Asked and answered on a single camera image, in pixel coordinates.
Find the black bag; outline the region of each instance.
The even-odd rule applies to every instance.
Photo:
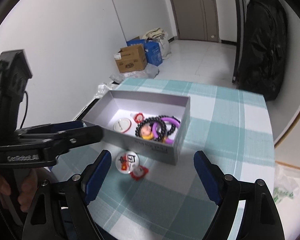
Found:
[[[244,25],[239,89],[276,99],[287,49],[287,16],[279,0],[250,0]]]

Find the table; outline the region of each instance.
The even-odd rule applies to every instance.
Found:
[[[140,155],[149,173],[140,181],[112,165],[90,213],[117,239],[202,239],[217,210],[193,167],[203,150],[223,173],[238,180],[263,179],[274,185],[274,143],[263,96],[192,82],[126,79],[118,90],[149,91],[191,97],[191,120],[176,166]],[[81,173],[102,149],[113,160],[122,149],[105,142],[79,147],[60,156],[52,171],[59,180]],[[243,215],[239,202],[229,239],[235,239]]]

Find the purple hair tie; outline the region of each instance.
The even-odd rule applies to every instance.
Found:
[[[163,118],[161,118],[161,120],[164,121],[164,122],[169,122],[169,123],[174,124],[178,129],[179,129],[179,127],[180,127],[180,123],[179,123],[176,119],[174,119],[174,118],[171,118],[171,117],[163,117]],[[157,123],[157,122],[155,122],[155,123],[153,124],[153,126],[152,126],[152,133],[153,133],[153,135],[154,135],[154,138],[157,138],[157,137],[158,137],[157,126],[158,126],[158,123]],[[167,143],[167,144],[173,144],[173,140],[171,140],[171,139],[169,139],[169,138],[166,138],[166,139],[165,139],[165,143]]]

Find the screw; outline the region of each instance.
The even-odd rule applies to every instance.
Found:
[[[228,180],[228,181],[231,181],[231,180],[233,180],[233,176],[230,175],[230,174],[226,174],[225,179]]]
[[[41,182],[41,186],[47,186],[48,184],[49,184],[49,181],[47,179],[45,179]]]
[[[260,186],[263,186],[265,184],[264,180],[263,179],[257,179],[257,183],[258,185]]]
[[[79,174],[74,174],[73,176],[72,176],[72,180],[73,181],[77,181],[77,180],[79,180],[80,179],[80,175]]]
[[[53,139],[44,139],[44,140],[42,140],[42,142],[51,142],[51,141],[53,141]]]

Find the shoebox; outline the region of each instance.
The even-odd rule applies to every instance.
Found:
[[[142,44],[121,48],[114,59],[120,73],[144,70],[147,65]]]
[[[143,45],[148,63],[155,66],[159,66],[162,63],[159,43],[153,41],[140,40],[139,37],[136,37],[131,41],[127,41],[128,46],[132,46],[136,44]]]
[[[167,115],[180,121],[180,127],[168,138],[172,144],[145,140],[137,137],[138,124],[134,121],[135,114],[142,113],[145,118]],[[125,133],[114,130],[118,120],[127,118],[131,122]],[[133,151],[154,160],[176,165],[190,122],[190,97],[167,95],[139,91],[111,90],[101,98],[82,121],[87,126],[99,125],[103,128],[103,140]]]

